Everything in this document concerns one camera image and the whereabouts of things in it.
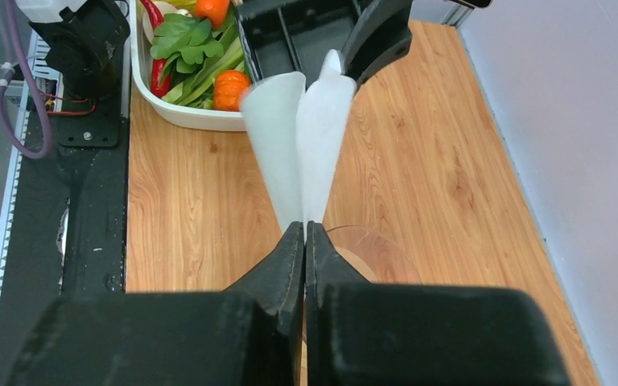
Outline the white vegetable tray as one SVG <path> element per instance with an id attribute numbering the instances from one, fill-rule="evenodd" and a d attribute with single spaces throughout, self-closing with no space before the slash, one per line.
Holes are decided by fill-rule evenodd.
<path id="1" fill-rule="evenodd" d="M 189 129 L 222 132 L 245 132 L 245 123 L 240 113 L 173 105 L 162 101 L 150 90 L 152 58 L 142 26 L 143 6 L 140 1 L 130 1 L 130 64 L 134 89 L 165 121 Z"/>

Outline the orange carrot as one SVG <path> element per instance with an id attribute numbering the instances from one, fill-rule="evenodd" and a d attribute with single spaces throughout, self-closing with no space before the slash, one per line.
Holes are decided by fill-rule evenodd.
<path id="1" fill-rule="evenodd" d="M 230 0 L 197 0 L 194 15 L 197 18 L 206 18 L 212 24 L 212 29 L 219 29 L 226 21 Z"/>

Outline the round wooden dripper holder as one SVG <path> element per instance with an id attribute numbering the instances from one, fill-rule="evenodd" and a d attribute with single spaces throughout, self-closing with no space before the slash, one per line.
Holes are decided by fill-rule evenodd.
<path id="1" fill-rule="evenodd" d="M 336 247 L 336 251 L 366 280 L 377 281 L 377 275 L 370 266 L 354 252 L 342 247 Z"/>

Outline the green leafy vegetable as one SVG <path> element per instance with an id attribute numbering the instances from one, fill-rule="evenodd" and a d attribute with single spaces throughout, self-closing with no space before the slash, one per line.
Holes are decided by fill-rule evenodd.
<path id="1" fill-rule="evenodd" d="M 226 70 L 245 72 L 233 13 L 228 13 L 216 30 L 206 18 L 181 14 L 166 14 L 164 18 L 149 50 L 152 61 L 167 59 L 171 71 L 171 90 L 160 99 L 173 105 L 213 109 L 215 79 Z"/>

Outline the small orange pumpkin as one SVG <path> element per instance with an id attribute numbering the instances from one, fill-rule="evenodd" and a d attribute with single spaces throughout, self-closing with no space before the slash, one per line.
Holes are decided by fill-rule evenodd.
<path id="1" fill-rule="evenodd" d="M 250 87 L 249 77 L 242 71 L 223 71 L 214 82 L 213 108 L 220 111 L 239 112 L 241 98 Z"/>

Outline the white mushroom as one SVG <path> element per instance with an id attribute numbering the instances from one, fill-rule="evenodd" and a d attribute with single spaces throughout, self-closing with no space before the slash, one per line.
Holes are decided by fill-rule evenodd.
<path id="1" fill-rule="evenodd" d="M 192 14 L 187 9 L 180 9 L 175 7 L 169 2 L 164 1 L 153 1 L 154 7 L 161 14 L 159 17 L 159 24 L 165 19 L 164 16 L 166 14 L 181 14 L 182 16 L 191 18 Z M 155 27 L 152 24 L 152 18 L 147 10 L 143 11 L 143 15 L 141 17 L 141 26 L 143 33 L 146 37 L 146 40 L 150 43 L 154 39 L 154 29 Z"/>

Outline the red chili pepper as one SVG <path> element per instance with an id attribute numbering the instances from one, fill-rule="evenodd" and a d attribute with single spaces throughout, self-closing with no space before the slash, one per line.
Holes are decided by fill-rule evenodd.
<path id="1" fill-rule="evenodd" d="M 159 24 L 159 17 L 161 14 L 155 8 L 152 1 L 141 0 L 144 10 L 147 10 L 152 18 L 152 24 L 154 31 L 159 27 L 164 20 Z M 158 98 L 164 97 L 171 90 L 171 71 L 167 68 L 167 59 L 153 59 L 151 78 L 150 78 L 150 90 Z"/>

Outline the white paper coffee filter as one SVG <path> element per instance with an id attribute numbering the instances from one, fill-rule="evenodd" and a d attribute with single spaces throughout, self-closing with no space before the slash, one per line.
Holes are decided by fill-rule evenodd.
<path id="1" fill-rule="evenodd" d="M 312 83 L 286 72 L 244 94 L 241 114 L 280 229 L 323 221 L 355 94 L 335 49 Z"/>

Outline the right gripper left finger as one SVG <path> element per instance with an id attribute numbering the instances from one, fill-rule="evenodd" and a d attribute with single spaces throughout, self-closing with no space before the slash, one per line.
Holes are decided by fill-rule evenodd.
<path id="1" fill-rule="evenodd" d="M 9 385 L 297 385 L 304 231 L 222 291 L 61 298 L 43 313 Z"/>

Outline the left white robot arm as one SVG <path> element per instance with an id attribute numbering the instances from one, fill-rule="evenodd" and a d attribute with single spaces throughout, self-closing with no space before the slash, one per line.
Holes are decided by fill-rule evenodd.
<path id="1" fill-rule="evenodd" d="M 112 1 L 18 4 L 51 48 L 47 64 L 85 97 L 103 97 L 117 79 L 112 59 L 130 25 Z M 319 77 L 323 58 L 340 52 L 343 72 L 358 86 L 410 50 L 410 1 L 244 1 L 235 10 L 253 82 L 301 72 Z"/>

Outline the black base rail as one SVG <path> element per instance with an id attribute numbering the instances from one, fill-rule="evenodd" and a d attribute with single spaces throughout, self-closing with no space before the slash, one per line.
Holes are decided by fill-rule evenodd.
<path id="1" fill-rule="evenodd" d="M 27 332 L 60 295 L 126 289 L 130 53 L 94 112 L 53 121 L 43 159 L 13 150 L 0 217 L 0 384 Z"/>

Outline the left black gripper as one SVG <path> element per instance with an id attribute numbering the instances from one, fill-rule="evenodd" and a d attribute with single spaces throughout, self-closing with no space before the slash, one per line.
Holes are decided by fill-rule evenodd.
<path id="1" fill-rule="evenodd" d="M 310 85 L 327 52 L 342 49 L 344 73 L 361 87 L 409 52 L 411 7 L 411 1 L 250 0 L 235 16 L 254 83 L 301 72 Z"/>

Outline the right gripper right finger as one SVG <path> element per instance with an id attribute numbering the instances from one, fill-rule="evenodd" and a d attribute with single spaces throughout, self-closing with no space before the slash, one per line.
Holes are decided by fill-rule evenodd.
<path id="1" fill-rule="evenodd" d="M 568 385 L 541 308 L 495 286 L 368 281 L 307 225 L 311 385 Z"/>

